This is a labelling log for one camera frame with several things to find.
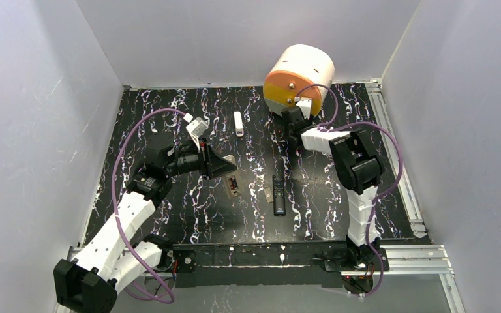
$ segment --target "remote control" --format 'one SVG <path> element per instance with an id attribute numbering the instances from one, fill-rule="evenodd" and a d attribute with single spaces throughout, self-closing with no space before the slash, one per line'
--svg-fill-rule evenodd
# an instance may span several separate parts
<path id="1" fill-rule="evenodd" d="M 285 215 L 285 184 L 282 180 L 273 178 L 273 214 L 275 216 Z"/>

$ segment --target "gray wall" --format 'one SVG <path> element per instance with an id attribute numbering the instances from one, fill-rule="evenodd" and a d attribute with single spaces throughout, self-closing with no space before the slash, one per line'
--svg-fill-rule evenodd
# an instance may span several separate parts
<path id="1" fill-rule="evenodd" d="M 0 312 L 51 312 L 122 87 L 75 0 L 0 1 Z"/>
<path id="2" fill-rule="evenodd" d="M 501 312 L 501 1 L 424 1 L 383 92 L 469 312 Z"/>
<path id="3" fill-rule="evenodd" d="M 156 283 L 148 284 L 150 290 L 156 286 Z M 380 289 L 364 302 L 341 294 L 342 289 L 335 291 L 322 290 L 320 286 L 179 288 L 175 289 L 175 302 L 172 305 L 135 300 L 123 292 L 112 313 L 450 313 L 438 275 L 386 275 Z"/>
<path id="4" fill-rule="evenodd" d="M 335 81 L 380 77 L 419 0 L 78 0 L 123 85 L 262 85 L 281 53 L 310 44 Z"/>

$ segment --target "cylindrical object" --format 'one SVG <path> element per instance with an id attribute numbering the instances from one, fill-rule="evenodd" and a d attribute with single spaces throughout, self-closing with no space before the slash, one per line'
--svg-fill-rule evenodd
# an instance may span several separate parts
<path id="1" fill-rule="evenodd" d="M 322 50 L 296 44 L 283 52 L 264 81 L 264 100 L 269 109 L 281 115 L 281 110 L 294 106 L 293 101 L 302 88 L 314 83 L 331 86 L 335 65 Z M 318 115 L 328 91 L 320 87 L 311 87 L 300 97 L 312 99 L 312 115 Z"/>

